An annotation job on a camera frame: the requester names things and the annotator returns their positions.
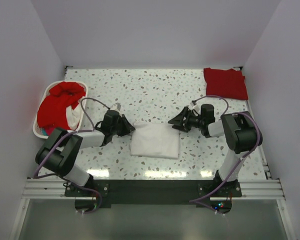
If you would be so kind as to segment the white t shirt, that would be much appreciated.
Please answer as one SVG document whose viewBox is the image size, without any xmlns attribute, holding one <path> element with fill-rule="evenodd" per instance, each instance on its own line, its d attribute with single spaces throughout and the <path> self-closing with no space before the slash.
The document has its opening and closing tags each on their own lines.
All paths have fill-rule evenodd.
<svg viewBox="0 0 300 240">
<path fill-rule="evenodd" d="M 177 159 L 180 132 L 167 123 L 135 122 L 130 142 L 132 156 Z"/>
</svg>

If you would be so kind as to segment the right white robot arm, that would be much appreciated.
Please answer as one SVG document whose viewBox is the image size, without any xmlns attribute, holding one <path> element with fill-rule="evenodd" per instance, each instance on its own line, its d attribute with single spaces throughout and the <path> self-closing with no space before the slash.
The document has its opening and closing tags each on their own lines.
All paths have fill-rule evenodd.
<svg viewBox="0 0 300 240">
<path fill-rule="evenodd" d="M 262 133 L 248 111 L 223 114 L 216 120 L 211 104 L 202 104 L 199 110 L 186 106 L 168 123 L 185 133 L 197 128 L 205 138 L 225 137 L 228 152 L 215 174 L 218 181 L 212 185 L 213 192 L 220 197 L 231 190 L 230 183 L 238 179 L 245 159 L 263 143 Z"/>
</svg>

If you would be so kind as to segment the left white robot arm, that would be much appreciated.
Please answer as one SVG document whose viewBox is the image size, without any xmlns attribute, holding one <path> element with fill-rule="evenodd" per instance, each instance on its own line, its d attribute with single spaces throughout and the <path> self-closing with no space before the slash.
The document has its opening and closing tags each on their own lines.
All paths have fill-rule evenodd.
<svg viewBox="0 0 300 240">
<path fill-rule="evenodd" d="M 89 196 L 94 190 L 93 177 L 76 164 L 79 151 L 104 147 L 114 136 L 124 137 L 135 130 L 124 114 L 113 109 L 108 110 L 93 129 L 69 132 L 57 127 L 35 156 L 38 167 L 33 177 L 39 179 L 39 171 L 46 168 L 54 175 L 74 183 L 76 191 L 82 196 Z"/>
</svg>

